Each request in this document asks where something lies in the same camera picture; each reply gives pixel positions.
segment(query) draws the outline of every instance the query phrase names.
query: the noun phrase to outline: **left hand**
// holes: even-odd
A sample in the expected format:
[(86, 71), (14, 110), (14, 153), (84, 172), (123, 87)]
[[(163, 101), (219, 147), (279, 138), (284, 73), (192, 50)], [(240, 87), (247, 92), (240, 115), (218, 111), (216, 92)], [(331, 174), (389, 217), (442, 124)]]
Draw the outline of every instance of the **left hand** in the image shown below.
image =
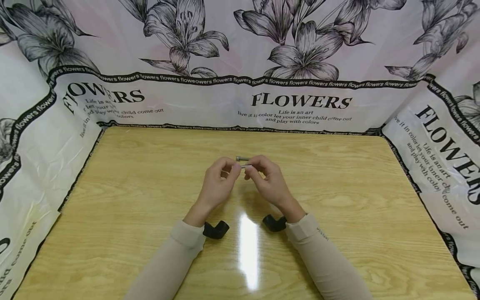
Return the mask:
[(183, 221), (191, 226), (203, 226), (208, 215), (228, 199), (240, 171), (240, 164), (231, 158), (222, 157), (215, 161), (205, 172), (198, 199)]

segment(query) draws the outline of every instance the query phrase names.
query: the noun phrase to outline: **floral backdrop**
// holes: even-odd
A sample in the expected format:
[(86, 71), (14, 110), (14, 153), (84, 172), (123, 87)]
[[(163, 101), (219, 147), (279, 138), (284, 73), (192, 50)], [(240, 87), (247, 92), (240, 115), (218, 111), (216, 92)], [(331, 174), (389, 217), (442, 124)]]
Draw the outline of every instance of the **floral backdrop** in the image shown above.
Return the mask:
[[(445, 156), (480, 166), (477, 2), (0, 0), (0, 300), (114, 125), (384, 136), (478, 293), (477, 177)], [(428, 108), (438, 119), (417, 116)], [(455, 143), (429, 137), (440, 128)], [(448, 203), (416, 170), (410, 134), (455, 179)]]

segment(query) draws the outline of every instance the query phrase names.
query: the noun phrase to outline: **beige sleeve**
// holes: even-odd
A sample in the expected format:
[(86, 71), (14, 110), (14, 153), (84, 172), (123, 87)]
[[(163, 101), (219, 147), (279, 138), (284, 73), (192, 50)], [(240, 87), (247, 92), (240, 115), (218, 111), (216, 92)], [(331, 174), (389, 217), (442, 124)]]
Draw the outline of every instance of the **beige sleeve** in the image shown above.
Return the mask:
[(178, 221), (123, 300), (172, 300), (203, 249), (203, 230)]
[(312, 214), (298, 223), (287, 223), (287, 236), (325, 300), (373, 299), (360, 274), (320, 230)]

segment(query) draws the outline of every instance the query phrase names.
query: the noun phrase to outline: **metal bolt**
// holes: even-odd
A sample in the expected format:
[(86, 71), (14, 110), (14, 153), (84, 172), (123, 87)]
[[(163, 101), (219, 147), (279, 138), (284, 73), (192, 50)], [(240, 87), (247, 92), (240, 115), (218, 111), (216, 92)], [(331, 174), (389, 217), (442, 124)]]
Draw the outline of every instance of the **metal bolt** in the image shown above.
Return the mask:
[(236, 161), (249, 161), (250, 160), (250, 157), (241, 157), (241, 156), (237, 156), (235, 158)]

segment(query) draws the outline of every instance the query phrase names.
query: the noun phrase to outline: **black plastic piece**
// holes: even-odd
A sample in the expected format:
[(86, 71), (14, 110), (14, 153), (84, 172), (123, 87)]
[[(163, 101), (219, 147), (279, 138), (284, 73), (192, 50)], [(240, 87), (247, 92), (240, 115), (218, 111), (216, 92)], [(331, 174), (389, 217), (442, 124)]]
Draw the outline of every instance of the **black plastic piece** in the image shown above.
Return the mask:
[(210, 223), (205, 222), (204, 235), (208, 238), (219, 240), (221, 239), (227, 231), (230, 229), (227, 223), (220, 221), (215, 227), (210, 225)]
[(267, 226), (268, 230), (272, 232), (279, 232), (287, 228), (287, 219), (285, 219), (284, 216), (275, 220), (272, 215), (268, 215), (263, 219), (263, 223)]

